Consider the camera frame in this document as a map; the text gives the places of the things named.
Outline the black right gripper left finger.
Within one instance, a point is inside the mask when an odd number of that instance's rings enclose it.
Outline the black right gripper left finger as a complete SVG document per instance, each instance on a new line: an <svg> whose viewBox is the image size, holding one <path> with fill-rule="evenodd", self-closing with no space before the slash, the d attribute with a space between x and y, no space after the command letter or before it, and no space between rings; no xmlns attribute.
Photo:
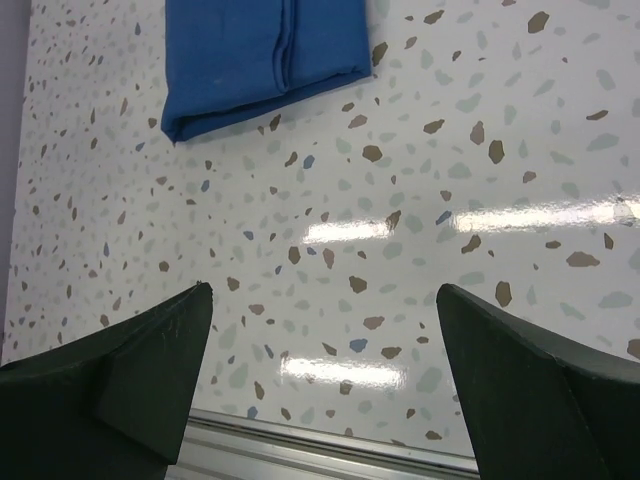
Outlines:
<svg viewBox="0 0 640 480"><path fill-rule="evenodd" d="M198 283L1 369L4 479L161 479L176 464L211 329Z"/></svg>

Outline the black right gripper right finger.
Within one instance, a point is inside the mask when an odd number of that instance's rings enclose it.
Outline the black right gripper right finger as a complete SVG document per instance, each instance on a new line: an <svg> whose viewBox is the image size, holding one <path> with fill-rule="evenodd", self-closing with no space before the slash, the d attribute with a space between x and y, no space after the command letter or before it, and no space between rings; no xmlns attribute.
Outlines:
<svg viewBox="0 0 640 480"><path fill-rule="evenodd" d="M456 285L436 305L481 478L638 478L638 363Z"/></svg>

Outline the blue surgical drape cloth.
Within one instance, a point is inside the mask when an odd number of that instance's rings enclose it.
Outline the blue surgical drape cloth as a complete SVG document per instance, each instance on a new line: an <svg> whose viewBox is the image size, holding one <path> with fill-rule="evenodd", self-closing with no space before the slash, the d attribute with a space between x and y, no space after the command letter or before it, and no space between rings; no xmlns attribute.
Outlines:
<svg viewBox="0 0 640 480"><path fill-rule="evenodd" d="M363 1L168 1L165 24L173 143L371 74Z"/></svg>

